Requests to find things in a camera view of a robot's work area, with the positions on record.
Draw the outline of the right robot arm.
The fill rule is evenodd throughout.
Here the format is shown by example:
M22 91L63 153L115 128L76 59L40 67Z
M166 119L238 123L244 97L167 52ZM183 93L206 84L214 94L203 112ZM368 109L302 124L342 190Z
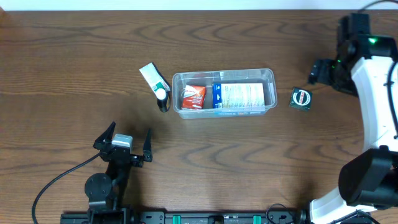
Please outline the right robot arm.
M338 186L312 200L302 223L362 223L375 210L397 206L397 45L372 35L369 15L352 13L338 23L334 60L320 59L308 81L358 97L363 152L341 168Z

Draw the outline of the clear plastic container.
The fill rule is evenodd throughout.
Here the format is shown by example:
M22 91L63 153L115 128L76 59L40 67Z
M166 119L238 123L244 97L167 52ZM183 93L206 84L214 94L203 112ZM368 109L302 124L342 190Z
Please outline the clear plastic container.
M262 83L266 108L263 112L221 112L213 109L212 87L215 83ZM203 108L200 110L183 110L182 100L186 85L198 85L206 87L206 96ZM172 80L173 108L183 119L222 118L228 116L256 116L263 115L277 105L277 92L274 74L268 68L244 69L244 70L220 70L207 72L176 73Z

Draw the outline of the blue medicine box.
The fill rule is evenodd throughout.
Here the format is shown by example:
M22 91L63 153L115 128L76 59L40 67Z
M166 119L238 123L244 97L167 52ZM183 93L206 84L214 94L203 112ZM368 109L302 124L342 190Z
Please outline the blue medicine box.
M221 112L263 112L265 102L262 83L215 83L212 87L213 109Z

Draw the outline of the dark bottle white cap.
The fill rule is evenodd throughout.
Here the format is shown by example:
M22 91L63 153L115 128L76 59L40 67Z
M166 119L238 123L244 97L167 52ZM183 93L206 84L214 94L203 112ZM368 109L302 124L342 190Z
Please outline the dark bottle white cap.
M157 105L161 112L166 113L170 109L170 96L169 92L163 88L159 88L155 92L157 98Z

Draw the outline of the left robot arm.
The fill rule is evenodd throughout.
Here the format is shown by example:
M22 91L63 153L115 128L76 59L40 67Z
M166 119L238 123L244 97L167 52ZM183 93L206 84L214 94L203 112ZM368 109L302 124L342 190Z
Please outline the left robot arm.
M111 123L93 144L108 167L106 172L93 174L85 183L88 223L139 223L134 210L123 205L123 198L131 169L152 161L151 131L146 134L143 154L136 155L132 153L133 137L114 134L115 127L116 123Z

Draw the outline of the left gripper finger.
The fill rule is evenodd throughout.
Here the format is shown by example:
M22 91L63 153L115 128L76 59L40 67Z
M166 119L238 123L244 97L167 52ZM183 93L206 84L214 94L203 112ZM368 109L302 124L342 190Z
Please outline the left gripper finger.
M151 144L151 130L149 129L143 145L144 162L152 162L152 144Z
M94 141L93 147L97 150L105 150L111 144L116 123L113 121L109 127Z

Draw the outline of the red medicine box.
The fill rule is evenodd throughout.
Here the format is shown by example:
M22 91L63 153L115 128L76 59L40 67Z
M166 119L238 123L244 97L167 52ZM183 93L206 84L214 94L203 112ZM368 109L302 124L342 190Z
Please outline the red medicine box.
M183 110L200 110L203 108L206 96L206 87L198 85L186 85L183 93Z

